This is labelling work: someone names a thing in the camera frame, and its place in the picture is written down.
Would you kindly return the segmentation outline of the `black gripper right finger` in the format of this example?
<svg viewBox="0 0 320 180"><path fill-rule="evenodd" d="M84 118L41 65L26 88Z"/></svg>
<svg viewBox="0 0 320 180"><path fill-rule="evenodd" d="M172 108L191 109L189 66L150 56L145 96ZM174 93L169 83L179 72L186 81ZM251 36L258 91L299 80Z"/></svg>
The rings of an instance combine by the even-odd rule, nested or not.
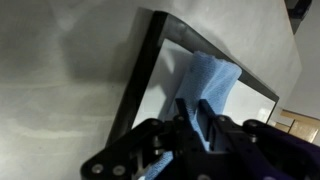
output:
<svg viewBox="0 0 320 180"><path fill-rule="evenodd" d="M235 155L249 180L320 180L320 148L258 120L242 126L199 101L200 127L210 149Z"/></svg>

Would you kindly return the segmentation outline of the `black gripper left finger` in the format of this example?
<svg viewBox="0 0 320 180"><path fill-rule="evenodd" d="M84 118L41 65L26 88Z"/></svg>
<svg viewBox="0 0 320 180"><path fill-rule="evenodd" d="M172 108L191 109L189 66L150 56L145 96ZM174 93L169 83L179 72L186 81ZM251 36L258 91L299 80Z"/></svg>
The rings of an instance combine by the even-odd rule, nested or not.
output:
<svg viewBox="0 0 320 180"><path fill-rule="evenodd" d="M173 158L156 180L187 178L191 161L200 152L200 138L193 129L183 99L176 99L178 114L169 121L150 118L93 155L80 168L81 180L139 179L169 152Z"/></svg>

